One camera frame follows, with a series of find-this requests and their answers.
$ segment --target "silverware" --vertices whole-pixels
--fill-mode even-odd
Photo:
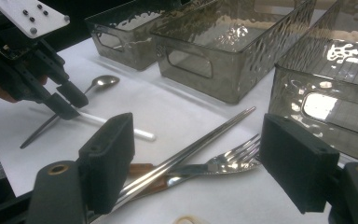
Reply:
[[[205,164],[211,164],[216,165],[215,162],[219,162],[221,165],[225,167],[235,167],[236,172],[214,172],[214,175],[225,175],[225,174],[234,174],[234,173],[240,173],[245,172],[254,169],[255,167],[259,166],[261,162],[258,160],[258,149],[260,147],[259,144],[259,137],[258,134],[242,144],[240,147],[236,147],[234,149],[231,149],[228,152],[222,153],[219,156],[213,157],[210,160],[208,160]],[[236,155],[240,155],[237,157],[236,160],[232,160],[232,157],[236,157]],[[133,200],[142,198],[144,196],[154,194],[160,191],[163,191],[165,189],[169,189],[173,186],[176,186],[180,183],[185,182],[186,180],[198,176],[197,175],[164,175],[158,180],[156,180],[152,185],[150,185],[148,188],[143,190],[141,193],[139,193],[136,197],[133,198]]]
[[[91,90],[91,88],[95,86],[100,86],[100,87],[113,86],[117,84],[119,81],[120,79],[118,77],[109,76],[109,75],[96,77],[92,80],[91,85],[84,91],[84,94],[86,94],[89,90]],[[40,125],[40,127],[36,129],[36,131],[31,133],[31,135],[24,141],[24,143],[21,144],[20,148],[23,149],[28,147],[36,139],[36,137],[57,117],[58,115],[55,114],[51,118],[46,120],[42,125]]]
[[[260,136],[256,134],[248,141],[234,147],[228,152],[215,156],[204,164],[188,164],[174,166],[166,175],[226,175],[248,170],[249,165],[258,165],[258,161],[248,161],[257,153]],[[156,168],[151,163],[132,163],[130,176],[144,175]]]
[[[198,141],[191,144],[190,146],[182,149],[180,152],[176,153],[166,161],[164,161],[162,164],[160,164],[158,167],[156,167],[151,172],[147,173],[146,175],[143,175],[133,182],[131,182],[129,185],[125,186],[123,190],[119,193],[118,200],[116,202],[115,207],[113,208],[113,211],[118,209],[121,205],[128,202],[130,199],[135,197],[137,194],[139,194],[143,189],[147,188],[153,181],[158,179],[159,177],[165,175],[170,169],[173,168],[174,165],[177,165],[178,163],[182,162],[187,157],[194,154],[196,151],[202,149],[203,147],[210,144],[214,139],[219,137],[222,133],[226,132],[228,129],[230,129],[235,124],[239,123],[241,120],[246,118],[250,113],[255,111],[255,107],[252,107],[250,109],[244,110],[240,112],[237,116],[234,118],[228,120],[224,124],[220,125],[210,133],[206,134],[205,136],[201,137]]]

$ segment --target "white table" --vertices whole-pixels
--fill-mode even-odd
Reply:
[[[79,89],[85,90],[99,75],[115,75],[118,85],[105,91],[91,90],[83,111],[109,119],[132,112],[134,126],[157,136],[150,143],[135,140],[133,162],[159,164],[218,125],[253,105],[257,110],[188,163],[206,162],[261,132],[268,111],[271,71],[238,105],[227,105],[191,90],[159,74],[155,63],[137,72],[98,55],[91,39],[60,52],[65,71]],[[56,85],[46,86],[50,92]],[[11,104],[0,100],[0,161],[17,196],[33,189],[42,167],[62,160],[74,161],[78,150],[101,124],[84,118],[59,120],[26,149],[21,143],[52,112],[34,102]],[[209,223],[327,223],[323,214],[301,215],[281,187],[263,168],[248,173],[202,176],[161,193],[128,203],[103,223],[173,223],[191,215]]]

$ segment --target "clear plastic bin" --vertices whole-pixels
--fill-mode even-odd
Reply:
[[[336,2],[278,61],[269,113],[358,159],[358,1]]]
[[[149,31],[212,0],[135,0],[86,18],[100,55],[136,70],[157,60]]]
[[[216,0],[152,30],[160,73],[237,104],[309,28],[315,5],[296,1],[280,15],[256,2]]]

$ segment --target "knife handle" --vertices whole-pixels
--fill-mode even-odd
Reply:
[[[129,175],[145,175],[146,173],[152,171],[154,168],[155,167],[152,163],[132,163],[130,164]]]

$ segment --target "basket handle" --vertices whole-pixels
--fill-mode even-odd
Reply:
[[[107,32],[107,29],[102,26],[97,26],[92,31],[95,34],[95,37],[98,39],[100,44],[106,48],[116,50],[118,52],[123,52],[123,42],[117,35],[111,35]]]
[[[160,45],[157,45],[156,52],[158,57],[166,57],[167,62],[173,67],[201,77],[213,77],[212,62],[205,56]]]

